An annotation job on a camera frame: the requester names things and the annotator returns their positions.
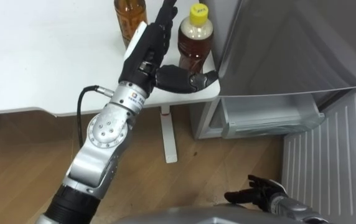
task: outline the bottle cap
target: bottle cap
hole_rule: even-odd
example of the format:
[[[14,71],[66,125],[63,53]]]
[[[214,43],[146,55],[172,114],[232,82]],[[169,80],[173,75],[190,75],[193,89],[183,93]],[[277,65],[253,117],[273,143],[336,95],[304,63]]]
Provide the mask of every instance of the bottle cap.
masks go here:
[[[190,8],[190,23],[195,26],[201,26],[207,22],[208,7],[202,3],[193,4]]]

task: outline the plastic bottle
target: plastic bottle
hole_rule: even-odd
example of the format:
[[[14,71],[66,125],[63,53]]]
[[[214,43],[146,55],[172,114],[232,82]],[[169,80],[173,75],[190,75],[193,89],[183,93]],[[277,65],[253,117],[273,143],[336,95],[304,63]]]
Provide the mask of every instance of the plastic bottle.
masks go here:
[[[115,0],[117,20],[126,48],[140,22],[148,23],[145,0]]]
[[[207,19],[208,7],[193,4],[190,15],[180,24],[178,31],[179,66],[192,72],[201,72],[211,50],[213,24]]]

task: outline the table leg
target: table leg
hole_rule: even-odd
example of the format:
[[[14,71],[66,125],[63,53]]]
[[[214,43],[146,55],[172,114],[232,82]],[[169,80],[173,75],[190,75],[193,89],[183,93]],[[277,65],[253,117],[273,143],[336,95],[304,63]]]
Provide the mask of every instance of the table leg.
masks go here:
[[[161,106],[160,119],[166,163],[177,162],[176,139],[174,136],[174,128],[172,127],[170,106]]]

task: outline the robotic arm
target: robotic arm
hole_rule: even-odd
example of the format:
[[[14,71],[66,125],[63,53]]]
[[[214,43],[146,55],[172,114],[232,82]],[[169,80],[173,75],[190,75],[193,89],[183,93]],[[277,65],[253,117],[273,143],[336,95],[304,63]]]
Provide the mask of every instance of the robotic arm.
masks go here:
[[[110,102],[88,125],[87,138],[74,158],[47,211],[37,224],[90,223],[127,148],[136,115],[154,87],[175,93],[202,90],[218,78],[215,71],[190,73],[174,65],[161,67],[169,48],[176,0],[165,0],[154,23],[142,22],[124,55],[115,92],[95,91]]]
[[[224,195],[225,199],[234,204],[252,203],[264,212],[287,217],[301,223],[329,223],[322,218],[321,214],[314,212],[312,208],[290,198],[281,184],[253,175],[249,175],[248,180],[250,180],[250,189],[227,192]]]

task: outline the bottle label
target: bottle label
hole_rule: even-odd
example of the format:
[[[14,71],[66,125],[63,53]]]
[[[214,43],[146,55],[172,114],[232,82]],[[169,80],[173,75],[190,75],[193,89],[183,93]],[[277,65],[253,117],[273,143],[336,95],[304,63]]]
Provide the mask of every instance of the bottle label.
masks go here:
[[[123,35],[123,40],[126,46],[128,46],[129,41],[133,37],[136,28],[138,28],[139,24],[144,21],[146,23],[146,11],[135,15],[134,17],[128,17],[126,15],[120,14],[117,12],[118,22],[120,24],[121,34]]]

